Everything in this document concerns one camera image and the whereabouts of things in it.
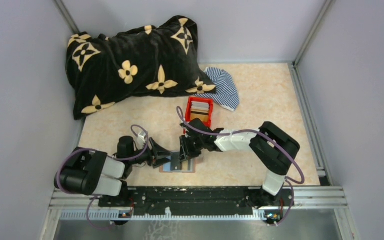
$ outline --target blue striped towel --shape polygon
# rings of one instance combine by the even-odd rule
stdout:
[[[222,108],[234,112],[239,105],[239,95],[232,76],[227,71],[217,67],[207,67],[204,72],[215,84],[217,93],[195,94],[195,96],[212,99]]]

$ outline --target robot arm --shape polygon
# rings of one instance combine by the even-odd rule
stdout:
[[[217,128],[213,131],[197,118],[192,120],[189,125],[206,133],[222,135],[205,135],[194,131],[184,123],[181,125],[187,131],[186,135],[180,137],[181,162],[198,157],[202,149],[210,152],[253,151],[268,169],[262,189],[272,196],[279,193],[291,167],[291,161],[267,140],[249,131],[236,134],[232,134],[233,130],[224,128]],[[272,122],[264,122],[256,131],[273,139],[293,159],[297,156],[300,150],[298,142]]]

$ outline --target red container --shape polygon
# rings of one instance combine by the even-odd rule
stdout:
[[[192,102],[201,102],[201,103],[207,103],[209,104],[209,111],[208,111],[208,121],[203,122],[205,126],[211,128],[211,115],[213,113],[213,100],[211,98],[202,98],[202,97],[196,97],[196,96],[190,96],[187,100],[187,107],[186,107],[186,113],[184,115],[184,119],[186,122],[190,122],[191,119],[191,107]]]

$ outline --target gray wall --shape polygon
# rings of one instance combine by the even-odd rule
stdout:
[[[299,69],[362,239],[384,239],[384,1],[337,1]]]
[[[292,61],[325,0],[65,0],[80,31],[114,36],[175,15],[198,24],[202,63]]]
[[[73,147],[70,31],[50,0],[0,0],[0,240],[39,237]]]

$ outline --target floor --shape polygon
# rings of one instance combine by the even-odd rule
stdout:
[[[299,142],[296,161],[307,186],[320,185],[315,161],[304,127],[298,100],[286,63],[206,64],[224,69],[233,76],[240,105],[235,112],[214,105],[212,128],[257,129],[270,121]],[[183,129],[176,106],[183,111],[188,97],[131,97],[87,117],[79,146],[112,155],[118,139],[132,135],[130,126],[138,124],[162,147],[179,150]],[[196,159],[194,173],[166,173],[145,166],[135,167],[127,179],[129,186],[260,186],[267,168],[253,152],[207,152]],[[288,176],[299,180],[292,166]]]

